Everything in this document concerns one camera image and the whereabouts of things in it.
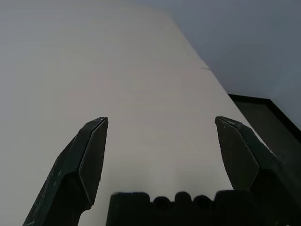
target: white wall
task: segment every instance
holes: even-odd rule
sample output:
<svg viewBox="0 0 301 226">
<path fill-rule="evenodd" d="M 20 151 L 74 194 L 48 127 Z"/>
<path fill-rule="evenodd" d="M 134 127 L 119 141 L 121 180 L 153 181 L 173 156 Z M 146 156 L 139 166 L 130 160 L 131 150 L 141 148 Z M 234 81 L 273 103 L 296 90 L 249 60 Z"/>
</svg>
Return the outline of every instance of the white wall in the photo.
<svg viewBox="0 0 301 226">
<path fill-rule="evenodd" d="M 301 129 L 300 1 L 135 1 L 168 12 L 228 93 L 271 98 Z"/>
<path fill-rule="evenodd" d="M 105 225 L 114 192 L 172 200 L 231 189 L 214 119 L 248 123 L 203 68 L 173 21 L 146 7 L 1 3 L 0 225 L 22 225 L 56 157 L 100 116 L 102 180 L 79 225 Z"/>
</svg>

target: gray wall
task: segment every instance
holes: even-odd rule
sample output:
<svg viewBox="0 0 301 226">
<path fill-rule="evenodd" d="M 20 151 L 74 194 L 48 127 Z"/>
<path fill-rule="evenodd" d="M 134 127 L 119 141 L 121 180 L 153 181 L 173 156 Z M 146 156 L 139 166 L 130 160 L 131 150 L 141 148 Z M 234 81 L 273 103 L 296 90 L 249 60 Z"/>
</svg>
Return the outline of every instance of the gray wall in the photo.
<svg viewBox="0 0 301 226">
<path fill-rule="evenodd" d="M 228 93 L 271 98 L 301 128 L 301 1 L 135 1 L 167 12 Z"/>
</svg>

